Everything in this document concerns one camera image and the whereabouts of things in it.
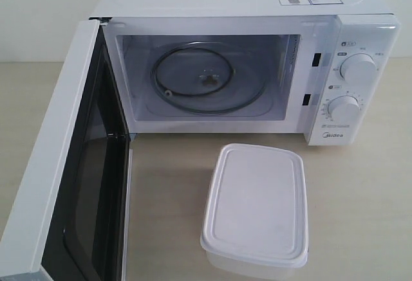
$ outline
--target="microwave door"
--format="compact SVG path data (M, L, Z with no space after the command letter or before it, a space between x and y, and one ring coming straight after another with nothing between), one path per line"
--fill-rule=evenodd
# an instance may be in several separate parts
M2 281L120 281L129 133L97 20L80 22L0 241Z

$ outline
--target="timer knob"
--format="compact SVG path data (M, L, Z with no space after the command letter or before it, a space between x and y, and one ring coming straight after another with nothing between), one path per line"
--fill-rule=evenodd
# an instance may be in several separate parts
M337 123L351 123L359 115L358 101L352 96L340 96L328 105L328 114Z
M341 76L350 85L372 83L378 70L372 57L367 54L356 54L346 59L341 66Z

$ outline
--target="plastic container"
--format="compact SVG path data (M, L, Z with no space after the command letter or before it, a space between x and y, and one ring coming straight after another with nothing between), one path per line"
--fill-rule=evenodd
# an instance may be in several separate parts
M292 276L308 258L302 159L272 147L223 147L200 242L218 268L271 280Z

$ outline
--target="control panel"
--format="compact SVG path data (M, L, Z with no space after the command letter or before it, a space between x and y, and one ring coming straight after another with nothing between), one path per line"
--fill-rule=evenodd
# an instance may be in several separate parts
M347 145L362 122L396 39L390 14L340 15L341 30L309 145Z

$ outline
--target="white wall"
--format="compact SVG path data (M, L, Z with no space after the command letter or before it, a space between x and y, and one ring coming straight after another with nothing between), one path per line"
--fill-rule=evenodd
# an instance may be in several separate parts
M0 61L62 61L98 0L0 0ZM412 0L386 0L403 24L393 56L412 56Z

